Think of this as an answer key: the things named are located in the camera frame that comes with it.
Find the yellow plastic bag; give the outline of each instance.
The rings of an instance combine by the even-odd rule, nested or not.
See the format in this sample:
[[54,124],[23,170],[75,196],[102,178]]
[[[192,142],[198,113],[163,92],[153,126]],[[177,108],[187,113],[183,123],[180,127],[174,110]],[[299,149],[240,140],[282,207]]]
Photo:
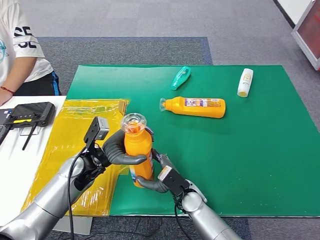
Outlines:
[[[84,137],[94,117],[107,119],[109,127],[106,137],[107,139],[120,129],[120,121],[128,103],[123,99],[66,100],[54,120],[42,160],[22,210],[31,204],[38,192],[57,174],[63,163],[83,148]],[[97,143],[102,146],[104,141]],[[73,204],[72,213],[78,216],[108,215],[118,176],[124,168],[122,165],[110,165]]]

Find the white plastic bottle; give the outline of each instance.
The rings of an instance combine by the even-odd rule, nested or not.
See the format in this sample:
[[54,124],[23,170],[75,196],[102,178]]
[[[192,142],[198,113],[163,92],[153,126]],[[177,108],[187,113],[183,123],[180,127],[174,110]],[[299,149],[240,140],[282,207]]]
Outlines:
[[249,68],[245,68],[241,75],[238,87],[238,96],[246,98],[249,94],[250,87],[251,86],[254,71]]

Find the red panel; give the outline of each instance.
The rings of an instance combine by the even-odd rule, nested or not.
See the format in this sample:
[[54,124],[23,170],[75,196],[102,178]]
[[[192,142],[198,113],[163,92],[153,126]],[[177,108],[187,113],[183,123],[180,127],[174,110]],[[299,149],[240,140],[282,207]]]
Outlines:
[[320,58],[320,0],[313,4],[297,32],[315,58]]

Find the clear bottle cap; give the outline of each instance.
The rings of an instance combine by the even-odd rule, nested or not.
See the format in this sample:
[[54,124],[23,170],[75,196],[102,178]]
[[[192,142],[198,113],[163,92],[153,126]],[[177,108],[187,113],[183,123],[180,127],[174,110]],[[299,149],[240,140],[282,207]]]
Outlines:
[[121,129],[127,134],[140,133],[145,129],[146,125],[146,118],[140,113],[127,114],[121,121]]
[[163,112],[166,110],[166,100],[165,98],[160,99],[160,104],[158,105],[160,111]]

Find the orange bottle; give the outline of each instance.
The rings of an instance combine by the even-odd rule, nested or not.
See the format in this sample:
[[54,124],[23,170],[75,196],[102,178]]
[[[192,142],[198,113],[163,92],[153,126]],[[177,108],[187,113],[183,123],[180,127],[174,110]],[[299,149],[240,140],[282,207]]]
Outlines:
[[139,113],[130,113],[125,115],[121,121],[121,128],[125,133],[125,147],[128,155],[146,155],[147,159],[138,165],[130,165],[130,172],[133,184],[142,188],[137,181],[137,176],[141,176],[146,180],[153,180],[153,163],[151,149],[152,138],[145,128],[147,124],[146,118]]
[[226,102],[221,98],[184,98],[160,99],[160,111],[220,119],[226,112]]

